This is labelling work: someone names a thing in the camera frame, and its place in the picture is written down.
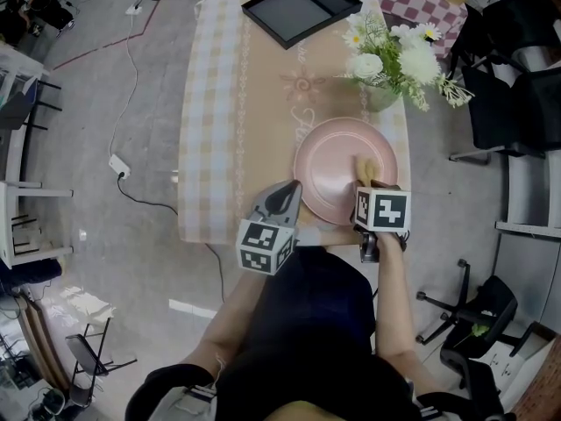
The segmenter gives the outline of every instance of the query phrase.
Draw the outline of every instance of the green leaf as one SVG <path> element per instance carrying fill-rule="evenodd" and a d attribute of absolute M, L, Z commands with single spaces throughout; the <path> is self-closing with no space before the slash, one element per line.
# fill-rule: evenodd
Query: green leaf
<path fill-rule="evenodd" d="M 489 332 L 489 326 L 480 326 L 480 325 L 473 325 L 472 326 L 472 336 L 473 337 L 481 337 L 485 333 Z"/>

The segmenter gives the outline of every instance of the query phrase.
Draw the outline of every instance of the wrist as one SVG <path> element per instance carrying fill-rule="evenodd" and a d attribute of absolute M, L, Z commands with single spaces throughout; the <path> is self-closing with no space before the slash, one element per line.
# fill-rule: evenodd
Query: wrist
<path fill-rule="evenodd" d="M 401 251 L 400 241 L 397 236 L 391 232 L 377 232 L 379 248 L 381 249 L 399 249 Z"/>

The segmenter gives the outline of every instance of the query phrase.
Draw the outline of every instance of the red checkered cloth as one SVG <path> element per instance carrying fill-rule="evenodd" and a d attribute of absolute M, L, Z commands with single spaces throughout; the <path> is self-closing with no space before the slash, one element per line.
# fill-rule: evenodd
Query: red checkered cloth
<path fill-rule="evenodd" d="M 417 24 L 431 22 L 437 26 L 443 37 L 432 46 L 437 56 L 443 58 L 456 42 L 467 18 L 465 5 L 457 6 L 447 0 L 378 0 L 380 8 L 387 14 L 394 14 Z"/>

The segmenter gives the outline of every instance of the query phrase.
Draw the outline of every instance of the black tray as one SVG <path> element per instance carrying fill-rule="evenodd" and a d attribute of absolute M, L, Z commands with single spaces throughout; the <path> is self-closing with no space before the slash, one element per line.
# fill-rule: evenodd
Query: black tray
<path fill-rule="evenodd" d="M 288 49 L 361 7 L 360 0 L 251 0 L 242 11 Z"/>

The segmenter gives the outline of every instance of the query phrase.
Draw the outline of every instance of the folding chair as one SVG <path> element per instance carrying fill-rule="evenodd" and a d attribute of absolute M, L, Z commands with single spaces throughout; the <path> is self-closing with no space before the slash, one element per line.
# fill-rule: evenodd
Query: folding chair
<path fill-rule="evenodd" d="M 106 376 L 116 369 L 126 367 L 137 361 L 135 359 L 127 361 L 126 363 L 123 363 L 121 365 L 115 365 L 113 361 L 109 361 L 107 363 L 101 362 L 103 343 L 105 342 L 105 335 L 107 334 L 110 320 L 111 318 L 107 318 L 107 322 L 105 323 L 103 332 L 92 333 L 88 335 L 88 323 L 88 325 L 86 326 L 86 331 L 83 335 L 77 334 L 66 337 L 67 345 L 76 358 L 76 364 L 74 366 L 74 372 L 72 374 L 70 400 L 76 405 L 80 405 L 81 407 L 88 407 L 91 404 L 94 395 L 94 388 L 96 387 L 97 376 Z M 100 335 L 102 336 L 102 340 L 99 346 L 99 351 L 96 354 L 92 347 L 89 345 L 86 338 L 97 337 Z M 86 373 L 87 375 L 91 376 L 91 387 L 89 389 L 83 389 L 75 385 L 75 377 L 80 373 Z"/>

